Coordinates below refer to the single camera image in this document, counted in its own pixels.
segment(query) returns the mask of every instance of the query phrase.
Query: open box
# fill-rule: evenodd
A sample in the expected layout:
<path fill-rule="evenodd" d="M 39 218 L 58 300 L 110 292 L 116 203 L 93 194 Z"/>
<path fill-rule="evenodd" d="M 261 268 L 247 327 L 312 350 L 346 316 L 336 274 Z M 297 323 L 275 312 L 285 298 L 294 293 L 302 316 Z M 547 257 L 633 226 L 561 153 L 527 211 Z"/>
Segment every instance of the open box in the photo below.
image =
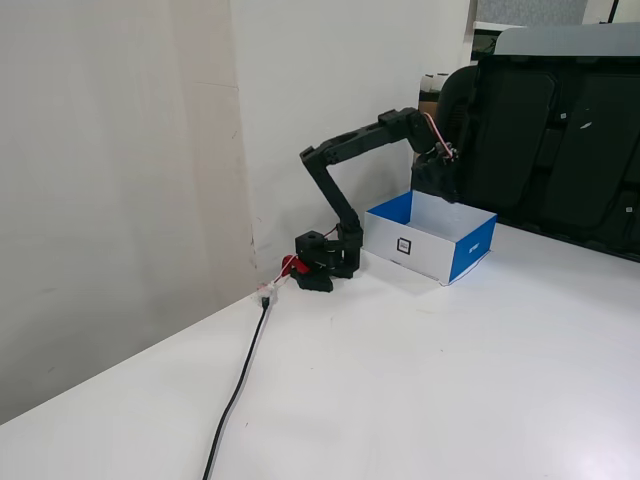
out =
<path fill-rule="evenodd" d="M 496 220 L 410 191 L 365 214 L 364 249 L 448 285 L 489 252 Z"/>

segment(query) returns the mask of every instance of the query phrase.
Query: red wire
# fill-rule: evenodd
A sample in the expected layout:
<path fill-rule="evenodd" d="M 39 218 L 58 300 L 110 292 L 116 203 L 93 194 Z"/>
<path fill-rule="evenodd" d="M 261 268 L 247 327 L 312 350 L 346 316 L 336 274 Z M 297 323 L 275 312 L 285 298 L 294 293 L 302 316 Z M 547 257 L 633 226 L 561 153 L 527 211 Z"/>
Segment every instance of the red wire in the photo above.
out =
<path fill-rule="evenodd" d="M 431 131 L 436 134 L 436 136 L 438 137 L 438 140 L 440 140 L 440 143 L 442 144 L 444 149 L 447 151 L 447 155 L 449 155 L 449 158 L 451 158 L 451 160 L 453 160 L 453 152 L 447 146 L 447 143 L 442 138 L 442 135 L 440 135 L 440 130 L 438 130 L 438 127 L 436 127 L 436 122 L 433 121 L 433 117 L 431 115 L 429 115 L 428 113 L 426 113 L 426 112 L 422 112 L 422 114 L 425 117 L 427 117 L 427 121 L 429 122 L 429 125 L 431 127 Z"/>

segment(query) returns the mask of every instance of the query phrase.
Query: box label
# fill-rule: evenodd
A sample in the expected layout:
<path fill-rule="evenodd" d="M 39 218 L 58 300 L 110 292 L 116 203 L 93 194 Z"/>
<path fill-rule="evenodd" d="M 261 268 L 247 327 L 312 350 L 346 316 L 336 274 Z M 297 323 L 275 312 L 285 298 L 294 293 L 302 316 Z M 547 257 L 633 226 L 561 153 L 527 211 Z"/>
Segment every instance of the box label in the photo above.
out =
<path fill-rule="evenodd" d="M 407 255 L 411 255 L 411 240 L 407 240 L 406 238 L 399 238 L 398 251 Z"/>

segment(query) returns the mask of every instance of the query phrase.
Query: red component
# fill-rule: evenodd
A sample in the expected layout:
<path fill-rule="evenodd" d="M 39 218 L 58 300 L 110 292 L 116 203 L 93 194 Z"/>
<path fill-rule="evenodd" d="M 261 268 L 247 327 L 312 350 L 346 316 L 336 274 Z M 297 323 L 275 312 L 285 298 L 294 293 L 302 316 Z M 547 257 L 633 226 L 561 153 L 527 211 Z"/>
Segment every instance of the red component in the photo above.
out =
<path fill-rule="evenodd" d="M 283 277 L 286 277 L 287 275 L 289 275 L 291 273 L 292 268 L 295 268 L 299 273 L 303 275 L 311 271 L 311 269 L 307 267 L 304 263 L 302 263 L 302 261 L 298 257 L 295 257 L 295 258 L 293 257 L 294 257 L 293 255 L 287 255 L 282 259 L 282 268 L 284 269 L 282 271 Z"/>

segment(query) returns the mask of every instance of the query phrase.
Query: white wall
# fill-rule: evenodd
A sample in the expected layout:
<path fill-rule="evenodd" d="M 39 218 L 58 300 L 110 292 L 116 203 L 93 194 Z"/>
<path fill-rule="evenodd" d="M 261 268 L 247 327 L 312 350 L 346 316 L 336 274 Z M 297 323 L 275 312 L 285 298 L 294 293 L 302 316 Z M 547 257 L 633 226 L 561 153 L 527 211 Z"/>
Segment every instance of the white wall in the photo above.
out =
<path fill-rule="evenodd" d="M 608 22 L 613 0 L 588 0 L 582 23 L 585 25 Z"/>
<path fill-rule="evenodd" d="M 613 21 L 615 23 L 640 22 L 640 1 L 620 0 Z"/>
<path fill-rule="evenodd" d="M 0 3 L 0 423 L 252 290 L 229 21 Z"/>
<path fill-rule="evenodd" d="M 461 59 L 469 0 L 231 0 L 261 280 L 294 237 L 337 219 L 299 152 L 417 106 L 420 77 Z M 409 187 L 402 143 L 332 169 L 362 212 Z"/>

